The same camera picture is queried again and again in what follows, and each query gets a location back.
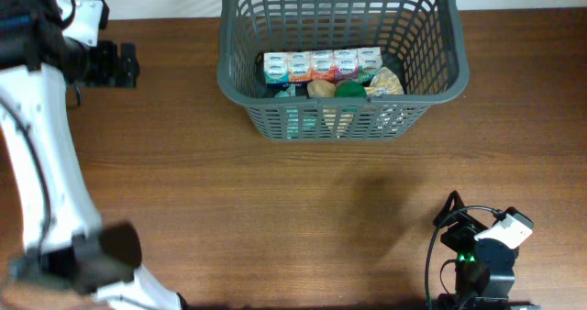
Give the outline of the beige snack bag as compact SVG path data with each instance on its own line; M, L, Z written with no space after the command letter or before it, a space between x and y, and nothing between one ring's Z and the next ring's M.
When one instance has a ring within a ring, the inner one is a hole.
M334 94L337 86L342 82L349 82L349 80L340 81L338 84L333 84L326 80L315 80L308 84L307 91L311 98L335 98ZM404 93L399 78L387 67L382 67L376 72L371 82L364 87L368 95L366 99ZM336 132L336 137L343 138L348 135L348 129L351 127L354 117L360 110L352 115L340 114L337 116L337 112L338 110L336 108L324 108L323 118L325 119L325 125Z

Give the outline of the white tissue multipack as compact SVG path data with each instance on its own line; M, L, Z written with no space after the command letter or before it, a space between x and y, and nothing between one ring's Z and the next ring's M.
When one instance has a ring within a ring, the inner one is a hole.
M307 85L315 80L368 83L382 68L382 50L363 47L343 50L267 52L262 71L268 87Z

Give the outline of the green-lid spice jar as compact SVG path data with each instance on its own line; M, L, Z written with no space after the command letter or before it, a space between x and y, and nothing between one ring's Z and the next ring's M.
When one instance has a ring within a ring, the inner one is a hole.
M335 91L334 97L335 98L362 98L365 99L367 97L365 87L360 83L355 83L353 81L349 82L342 82L337 86ZM359 109L357 107L343 107L340 108L339 113L342 115L352 115L356 114Z

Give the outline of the teal packet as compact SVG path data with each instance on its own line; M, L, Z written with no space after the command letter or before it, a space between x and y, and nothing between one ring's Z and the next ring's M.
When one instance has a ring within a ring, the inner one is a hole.
M278 92L275 98L296 97L296 86L290 85L285 90ZM316 127L315 117L300 118L299 110L296 108L286 108L286 137L288 139L300 138L300 132L314 131Z

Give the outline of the grey plastic basket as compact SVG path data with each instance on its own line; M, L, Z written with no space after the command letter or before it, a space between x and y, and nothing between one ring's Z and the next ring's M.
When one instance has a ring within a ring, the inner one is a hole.
M281 97L266 52L377 47L403 91L365 98ZM456 0L222 0L217 81L266 138L392 139L470 79Z

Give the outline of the metal tin can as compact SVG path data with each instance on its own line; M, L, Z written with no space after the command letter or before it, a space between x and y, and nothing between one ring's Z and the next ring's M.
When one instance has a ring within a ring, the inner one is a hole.
M396 106L384 106L376 118L375 126L383 134L396 133L404 126L409 114Z

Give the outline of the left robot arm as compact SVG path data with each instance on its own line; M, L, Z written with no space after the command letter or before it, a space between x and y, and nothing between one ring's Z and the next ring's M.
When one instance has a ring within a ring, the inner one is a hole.
M1 0L1 129L24 247L9 277L115 309L184 309L144 265L136 229L103 224L72 143L69 88L137 84L135 46L99 39L108 18L105 0Z

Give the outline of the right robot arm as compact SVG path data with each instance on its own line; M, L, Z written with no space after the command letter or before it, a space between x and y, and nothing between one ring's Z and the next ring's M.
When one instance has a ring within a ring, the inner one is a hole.
M481 205L466 206L457 191L449 197L433 220L433 232L426 255L425 293L429 309L506 309L508 294L515 282L514 264L518 249L494 238L477 240L489 228L470 215L472 210L491 213L496 219L505 212ZM455 288L437 299L431 297L429 270L436 240L456 253Z

